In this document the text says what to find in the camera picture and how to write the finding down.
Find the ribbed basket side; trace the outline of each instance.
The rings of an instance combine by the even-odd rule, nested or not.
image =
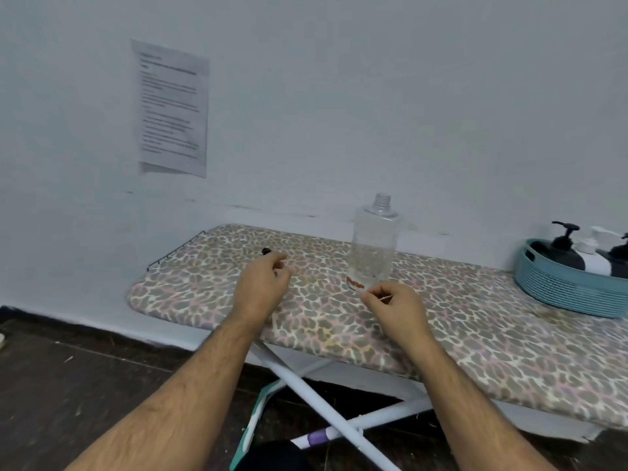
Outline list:
[[[526,256],[528,251],[542,260],[531,261]],[[544,265],[551,266],[552,274],[541,269]],[[558,277],[561,274],[574,277],[578,273],[583,275],[580,284]],[[582,284],[586,282],[586,275],[591,275],[591,273],[557,265],[524,247],[517,261],[514,279],[521,289],[546,304],[594,316],[624,317],[628,313],[628,280],[625,280],[626,292],[607,291]],[[608,279],[615,281],[615,285],[617,284],[617,278]]]

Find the person's left arm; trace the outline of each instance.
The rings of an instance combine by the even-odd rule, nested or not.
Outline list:
[[[240,275],[229,316],[190,360],[96,440],[67,471],[201,470],[222,427],[242,364],[291,271],[269,253]]]

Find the person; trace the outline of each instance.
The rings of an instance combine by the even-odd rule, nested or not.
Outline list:
[[[288,289],[287,256],[252,261],[237,282],[233,308],[161,388],[91,444],[67,471],[201,470],[220,433],[244,359]],[[463,471],[556,471],[483,395],[432,335],[420,296],[387,282],[362,295],[419,370],[451,451]],[[290,442],[251,450],[244,469],[310,469]]]

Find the floor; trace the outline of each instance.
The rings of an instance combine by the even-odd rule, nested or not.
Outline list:
[[[82,326],[0,308],[0,468],[61,470],[116,421],[156,390],[190,356]],[[226,470],[259,390],[274,381],[245,365],[208,470]],[[347,418],[396,400],[310,382]],[[255,442],[295,438],[325,422],[289,389],[264,411]],[[365,432],[404,471],[457,470],[433,412]],[[526,435],[561,471],[628,471],[628,433],[604,431],[588,445]],[[344,440],[311,448],[317,471],[375,469]]]

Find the ironing board leg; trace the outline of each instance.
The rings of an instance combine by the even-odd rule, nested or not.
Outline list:
[[[299,377],[306,377],[312,372],[322,369],[328,364],[331,364],[333,360],[329,360],[328,358],[321,358],[317,362],[308,365],[307,367],[303,367],[301,370],[297,371],[296,374]],[[253,434],[255,432],[255,427],[257,426],[257,422],[259,421],[259,417],[262,416],[262,412],[264,411],[264,406],[275,393],[279,390],[286,388],[286,382],[283,380],[277,380],[271,384],[268,384],[264,388],[262,388],[257,396],[257,401],[255,402],[255,406],[253,407],[253,412],[251,413],[251,418],[249,419],[249,424],[244,428],[244,433],[240,439],[240,443],[238,444],[236,453],[234,454],[233,459],[231,460],[231,464],[229,465],[229,469],[233,471],[236,468],[237,464],[240,462],[242,457],[247,454],[249,451],[249,447],[251,446],[251,441],[253,440]]]
[[[348,423],[356,429],[365,430],[431,409],[431,401],[429,400],[429,397],[426,396],[416,400],[403,401],[385,408],[380,408],[379,410],[375,410],[365,415],[356,416],[355,418],[349,420]],[[292,440],[292,442],[304,450],[310,446],[330,442],[336,438],[340,438],[341,436],[342,435],[336,428],[326,427],[314,431],[313,433],[299,436],[298,438]]]
[[[261,340],[255,340],[251,351],[259,360],[266,364],[275,375],[286,382],[298,396],[305,400],[314,411],[325,418],[327,423],[337,429],[342,436],[347,438],[358,451],[370,459],[375,465],[383,471],[401,471],[370,441],[362,436],[360,431],[356,430],[347,420],[342,418],[340,413],[335,411],[329,403],[323,400],[323,398],[301,377],[295,374],[265,343]]]

